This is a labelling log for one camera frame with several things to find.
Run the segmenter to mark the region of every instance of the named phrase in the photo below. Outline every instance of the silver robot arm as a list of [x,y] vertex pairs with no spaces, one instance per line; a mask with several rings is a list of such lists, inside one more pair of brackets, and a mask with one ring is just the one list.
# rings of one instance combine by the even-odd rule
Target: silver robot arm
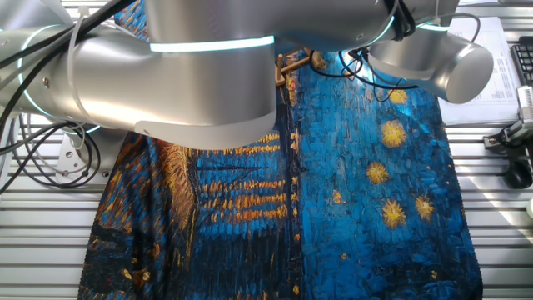
[[[435,1],[405,0],[417,24],[432,20],[435,11],[453,13],[458,0],[440,3],[437,10]],[[492,72],[488,51],[446,32],[419,28],[401,42],[387,42],[396,34],[382,0],[146,0],[145,5],[150,43],[100,27],[76,46],[75,86],[87,113],[73,100],[66,53],[41,71],[16,111],[222,149],[253,143],[271,130],[276,47],[329,52],[371,44],[375,68],[455,103],[480,93]],[[9,40],[0,47],[0,60],[64,28],[0,32],[0,41]],[[19,67],[0,70],[0,77]],[[472,74],[476,80],[465,84]],[[14,80],[0,91],[0,104],[19,85]]]

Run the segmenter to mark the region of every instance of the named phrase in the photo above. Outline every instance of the led light ring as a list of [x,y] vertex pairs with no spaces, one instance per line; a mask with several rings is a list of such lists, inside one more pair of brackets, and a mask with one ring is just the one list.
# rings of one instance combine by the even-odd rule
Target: led light ring
[[155,53],[199,53],[268,46],[274,43],[274,37],[248,38],[220,42],[184,42],[184,43],[151,43],[150,50]]
[[[52,28],[54,26],[58,26],[58,24],[55,24],[55,25],[49,25],[49,26],[46,26],[46,27],[42,27],[40,29],[38,29],[37,31],[35,31],[34,33],[32,33],[27,39],[26,41],[24,42],[24,44],[22,45],[22,48],[21,48],[21,51],[24,51],[26,50],[27,46],[29,46],[30,42],[41,32],[43,32],[44,30],[46,29],[49,29],[49,28]],[[17,61],[17,68],[21,68],[22,67],[22,58],[19,58],[18,61]],[[24,83],[24,77],[22,76],[22,73],[18,74],[18,81],[20,82],[20,84]],[[58,117],[55,117],[53,115],[51,115],[50,113],[48,112],[45,112],[44,109],[40,108],[36,103],[35,101],[33,101],[32,99],[32,96],[30,96],[29,92],[27,92],[27,90],[24,90],[24,96],[26,97],[26,99],[41,113],[51,117],[51,118],[58,118]],[[88,129],[85,133],[92,133],[96,130],[98,130],[100,128],[100,126],[95,126],[91,129]]]
[[436,25],[429,24],[428,22],[422,23],[418,25],[417,27],[420,29],[437,31],[437,32],[447,32],[450,29],[449,27],[446,27],[446,26],[436,26]]
[[383,30],[383,32],[382,32],[379,36],[377,36],[372,42],[369,42],[369,43],[367,44],[367,46],[370,46],[370,45],[372,45],[373,43],[379,41],[381,38],[383,38],[383,36],[385,35],[385,33],[388,32],[389,29],[391,29],[391,26],[392,26],[393,23],[394,23],[394,16],[391,17],[391,20],[390,20],[389,23],[386,25],[385,30]]
[[[98,129],[100,129],[100,125],[96,125],[95,127],[86,130],[85,133],[94,133],[94,132],[97,131]],[[64,133],[66,133],[66,134],[72,134],[72,135],[77,134],[77,133],[75,133],[75,132],[68,132],[68,131],[66,131],[66,130],[62,130],[62,131],[63,131]]]

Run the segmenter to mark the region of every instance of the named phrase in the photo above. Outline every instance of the paper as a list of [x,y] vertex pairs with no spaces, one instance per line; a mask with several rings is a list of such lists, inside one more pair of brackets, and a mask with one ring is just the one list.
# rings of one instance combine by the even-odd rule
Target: paper
[[[476,31],[476,21],[454,19],[450,33],[471,40]],[[476,43],[492,53],[494,71],[491,80],[474,100],[465,104],[451,104],[439,99],[442,121],[445,124],[501,123],[518,120],[516,89],[520,81],[511,59],[506,35],[498,17],[482,17],[481,30]]]

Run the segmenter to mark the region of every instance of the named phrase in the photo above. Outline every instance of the metal slats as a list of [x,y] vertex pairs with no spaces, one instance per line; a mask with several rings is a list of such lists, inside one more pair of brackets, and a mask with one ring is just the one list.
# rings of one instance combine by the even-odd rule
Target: metal slats
[[[63,0],[73,18],[77,6],[92,12],[106,1]],[[533,35],[533,7],[485,5],[458,11],[498,16],[510,43]],[[32,117],[41,128],[46,118]],[[466,218],[481,265],[484,295],[491,299],[533,300],[533,220],[525,210],[533,188],[512,191],[500,174],[506,155],[486,151],[484,135],[501,126],[448,127],[451,153],[462,188]],[[63,134],[43,146],[48,163],[57,165]],[[17,163],[12,162],[10,172]],[[28,169],[37,173],[30,162]],[[75,191],[40,187],[23,175],[0,201],[0,300],[73,300],[103,185]]]

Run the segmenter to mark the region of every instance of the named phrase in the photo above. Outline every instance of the van gogh painting print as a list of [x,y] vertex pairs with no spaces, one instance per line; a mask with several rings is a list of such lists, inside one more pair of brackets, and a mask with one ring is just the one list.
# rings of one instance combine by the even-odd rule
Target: van gogh painting print
[[481,299],[435,97],[379,103],[386,91],[308,67],[287,80],[252,145],[127,137],[80,299]]

